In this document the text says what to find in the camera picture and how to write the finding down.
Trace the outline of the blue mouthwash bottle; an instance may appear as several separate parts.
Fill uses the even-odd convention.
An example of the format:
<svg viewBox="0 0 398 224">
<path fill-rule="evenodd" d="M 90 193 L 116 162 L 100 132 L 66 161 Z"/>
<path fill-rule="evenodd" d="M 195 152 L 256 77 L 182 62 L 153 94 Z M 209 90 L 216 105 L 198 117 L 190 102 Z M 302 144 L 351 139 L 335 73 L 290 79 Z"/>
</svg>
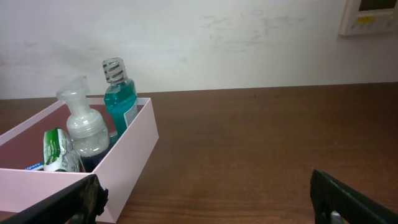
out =
<svg viewBox="0 0 398 224">
<path fill-rule="evenodd" d="M 104 103 L 112 116 L 119 137 L 138 115 L 137 92 L 134 81 L 128 77 L 122 58 L 103 60 L 103 70 L 109 87 Z"/>
</svg>

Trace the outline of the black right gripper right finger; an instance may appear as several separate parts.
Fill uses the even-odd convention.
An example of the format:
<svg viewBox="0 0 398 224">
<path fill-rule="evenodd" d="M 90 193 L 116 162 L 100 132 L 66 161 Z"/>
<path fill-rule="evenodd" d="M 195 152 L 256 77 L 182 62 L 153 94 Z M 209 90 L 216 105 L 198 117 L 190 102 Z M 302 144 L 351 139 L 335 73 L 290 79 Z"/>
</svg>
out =
<svg viewBox="0 0 398 224">
<path fill-rule="evenodd" d="M 321 170 L 313 170 L 310 198 L 315 224 L 397 223 L 397 214 Z"/>
</svg>

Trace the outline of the teal white toothpaste tube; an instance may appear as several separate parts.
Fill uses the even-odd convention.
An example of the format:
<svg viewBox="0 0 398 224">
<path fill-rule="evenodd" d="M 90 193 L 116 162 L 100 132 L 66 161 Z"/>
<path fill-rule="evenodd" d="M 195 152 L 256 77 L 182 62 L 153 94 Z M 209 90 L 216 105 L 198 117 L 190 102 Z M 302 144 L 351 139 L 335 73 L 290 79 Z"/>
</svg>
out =
<svg viewBox="0 0 398 224">
<path fill-rule="evenodd" d="M 39 162 L 36 163 L 34 165 L 31 165 L 27 168 L 25 168 L 26 170 L 42 170 L 44 168 L 44 163 L 43 162 Z"/>
</svg>

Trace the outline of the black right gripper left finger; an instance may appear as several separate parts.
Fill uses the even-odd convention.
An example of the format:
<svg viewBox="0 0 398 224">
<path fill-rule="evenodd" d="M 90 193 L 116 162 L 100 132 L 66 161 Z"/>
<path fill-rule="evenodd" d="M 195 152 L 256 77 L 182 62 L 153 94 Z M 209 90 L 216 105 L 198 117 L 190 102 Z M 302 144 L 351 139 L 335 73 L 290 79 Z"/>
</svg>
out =
<svg viewBox="0 0 398 224">
<path fill-rule="evenodd" d="M 95 224 L 96 217 L 104 212 L 108 195 L 97 175 L 90 174 L 1 224 Z"/>
</svg>

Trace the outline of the clear purple foam soap bottle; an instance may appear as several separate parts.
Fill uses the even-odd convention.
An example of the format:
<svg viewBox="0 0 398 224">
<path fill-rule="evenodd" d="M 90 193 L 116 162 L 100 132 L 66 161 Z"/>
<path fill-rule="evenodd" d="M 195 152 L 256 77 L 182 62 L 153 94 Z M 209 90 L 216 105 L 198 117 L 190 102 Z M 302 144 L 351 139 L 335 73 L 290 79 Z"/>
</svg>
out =
<svg viewBox="0 0 398 224">
<path fill-rule="evenodd" d="M 101 113 L 90 107 L 86 97 L 90 89 L 85 76 L 77 77 L 56 93 L 70 110 L 67 130 L 73 149 L 79 153 L 87 172 L 92 172 L 107 155 L 110 146 L 108 127 Z"/>
</svg>

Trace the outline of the green Dettol soap bar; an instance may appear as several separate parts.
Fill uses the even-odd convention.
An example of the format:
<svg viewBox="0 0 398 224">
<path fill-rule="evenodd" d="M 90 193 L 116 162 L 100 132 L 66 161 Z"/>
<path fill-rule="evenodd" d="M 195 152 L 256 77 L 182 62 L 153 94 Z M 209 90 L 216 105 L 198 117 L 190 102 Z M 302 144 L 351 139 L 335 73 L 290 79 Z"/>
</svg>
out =
<svg viewBox="0 0 398 224">
<path fill-rule="evenodd" d="M 43 140 L 44 171 L 80 172 L 81 158 L 74 150 L 66 131 L 60 128 L 44 133 Z"/>
</svg>

